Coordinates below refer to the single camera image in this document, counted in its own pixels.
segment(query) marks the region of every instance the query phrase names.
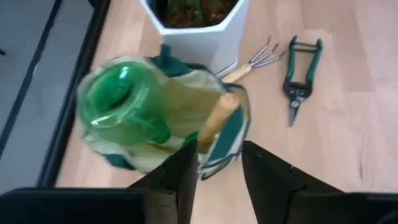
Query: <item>soil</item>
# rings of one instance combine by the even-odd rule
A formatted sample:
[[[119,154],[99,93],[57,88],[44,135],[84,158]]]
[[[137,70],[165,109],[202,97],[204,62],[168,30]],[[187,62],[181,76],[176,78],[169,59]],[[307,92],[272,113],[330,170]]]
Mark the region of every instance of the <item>soil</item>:
[[[188,6],[180,8],[178,12],[167,8],[164,21],[165,26],[169,28],[215,26],[225,19],[237,2],[237,0],[219,0],[220,5],[214,8],[210,7],[213,1],[214,0],[201,0],[204,14],[203,21],[199,21],[195,15],[195,11]]]

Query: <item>pruning shears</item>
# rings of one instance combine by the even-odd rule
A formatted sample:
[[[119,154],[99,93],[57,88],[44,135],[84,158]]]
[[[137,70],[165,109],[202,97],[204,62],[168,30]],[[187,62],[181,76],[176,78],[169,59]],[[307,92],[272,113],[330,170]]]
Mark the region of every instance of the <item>pruning shears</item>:
[[[302,48],[296,49],[295,46],[299,45]],[[315,45],[297,42],[297,36],[294,36],[289,44],[289,69],[287,71],[283,89],[289,99],[289,127],[292,127],[297,116],[297,111],[301,103],[312,94],[312,85],[315,77],[315,70],[317,68],[319,58],[323,49],[322,40],[318,39]],[[306,82],[292,82],[295,67],[295,52],[305,52],[314,54],[314,58],[308,69]]]

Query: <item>metal rake tines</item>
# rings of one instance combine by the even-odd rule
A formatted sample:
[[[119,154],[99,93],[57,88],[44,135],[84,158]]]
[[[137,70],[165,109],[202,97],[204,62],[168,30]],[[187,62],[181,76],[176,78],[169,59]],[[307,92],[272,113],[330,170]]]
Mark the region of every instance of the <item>metal rake tines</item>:
[[[256,56],[254,56],[254,58],[250,61],[250,65],[251,65],[252,67],[258,68],[258,67],[263,67],[263,66],[269,65],[269,64],[272,63],[272,62],[278,61],[284,54],[286,54],[286,51],[283,51],[279,56],[277,56],[277,57],[275,57],[275,58],[272,58],[272,59],[270,59],[270,60],[266,60],[268,57],[270,57],[271,55],[273,55],[273,54],[275,53],[276,49],[278,48],[279,43],[276,43],[275,46],[274,46],[274,48],[273,48],[270,52],[266,53],[264,56],[262,56],[261,58],[259,58],[259,57],[261,56],[261,54],[264,53],[264,51],[267,50],[267,48],[268,48],[270,42],[271,42],[271,36],[269,35],[269,36],[268,36],[268,39],[267,39],[267,44],[266,44],[266,45],[260,50],[260,52],[258,52],[258,53],[256,54]]]

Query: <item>wooden table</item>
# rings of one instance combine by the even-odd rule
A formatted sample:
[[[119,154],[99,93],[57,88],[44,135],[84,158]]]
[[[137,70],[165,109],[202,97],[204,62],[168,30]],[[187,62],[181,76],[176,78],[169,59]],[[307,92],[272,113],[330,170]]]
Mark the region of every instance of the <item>wooden table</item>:
[[[347,192],[398,192],[398,3],[372,0],[252,0],[241,42],[248,61],[272,34],[281,48],[294,35],[322,38],[313,95],[287,127],[281,86],[287,57],[239,82],[251,97],[249,139]],[[122,54],[157,55],[160,38],[139,1],[112,1],[92,67]],[[297,75],[308,68],[299,56]],[[138,172],[109,166],[75,126],[59,187],[126,187]],[[192,223],[256,223],[240,162],[198,182]]]

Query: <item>white flower pot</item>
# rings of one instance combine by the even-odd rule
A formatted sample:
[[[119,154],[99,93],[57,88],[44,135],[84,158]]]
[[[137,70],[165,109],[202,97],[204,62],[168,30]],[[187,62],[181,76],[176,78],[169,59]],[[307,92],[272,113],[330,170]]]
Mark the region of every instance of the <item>white flower pot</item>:
[[[238,0],[218,25],[188,29],[164,27],[150,6],[152,1],[141,0],[141,3],[162,36],[163,44],[172,47],[172,56],[184,62],[206,65],[219,78],[236,68],[250,0]]]

